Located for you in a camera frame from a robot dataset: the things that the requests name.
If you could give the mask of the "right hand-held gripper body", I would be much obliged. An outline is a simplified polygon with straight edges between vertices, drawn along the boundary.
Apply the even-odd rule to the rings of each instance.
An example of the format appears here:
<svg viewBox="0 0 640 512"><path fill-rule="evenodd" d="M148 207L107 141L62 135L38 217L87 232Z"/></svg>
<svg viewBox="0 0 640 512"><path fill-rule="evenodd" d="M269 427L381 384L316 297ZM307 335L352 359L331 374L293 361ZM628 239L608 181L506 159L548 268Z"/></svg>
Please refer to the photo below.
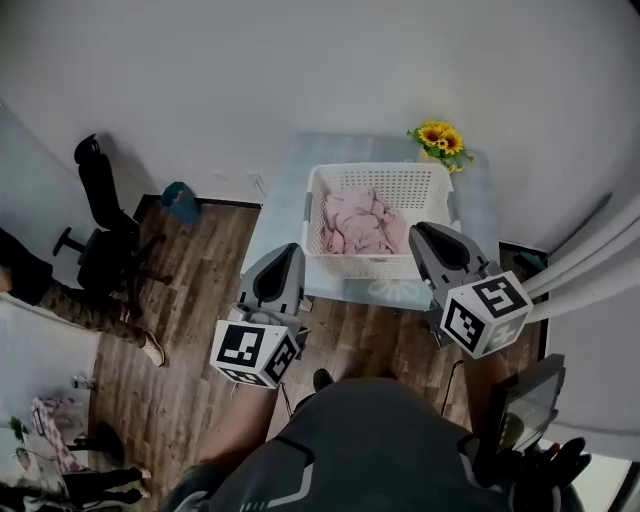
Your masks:
<svg viewBox="0 0 640 512"><path fill-rule="evenodd" d="M533 303L511 271L488 259L468 236L441 224L409 229L418 272L442 311L440 331L480 359L513 344Z"/></svg>

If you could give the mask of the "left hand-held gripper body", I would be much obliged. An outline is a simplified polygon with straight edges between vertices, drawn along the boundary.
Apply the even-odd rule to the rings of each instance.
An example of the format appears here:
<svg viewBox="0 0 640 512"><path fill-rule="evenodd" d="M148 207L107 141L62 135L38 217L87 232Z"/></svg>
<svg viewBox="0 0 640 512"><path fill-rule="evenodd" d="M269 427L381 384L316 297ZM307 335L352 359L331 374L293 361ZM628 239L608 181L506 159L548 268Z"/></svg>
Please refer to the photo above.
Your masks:
<svg viewBox="0 0 640 512"><path fill-rule="evenodd" d="M277 388L308 337L299 317L304 282L305 255L296 243L251 266L227 317L216 323L210 365L234 383Z"/></svg>

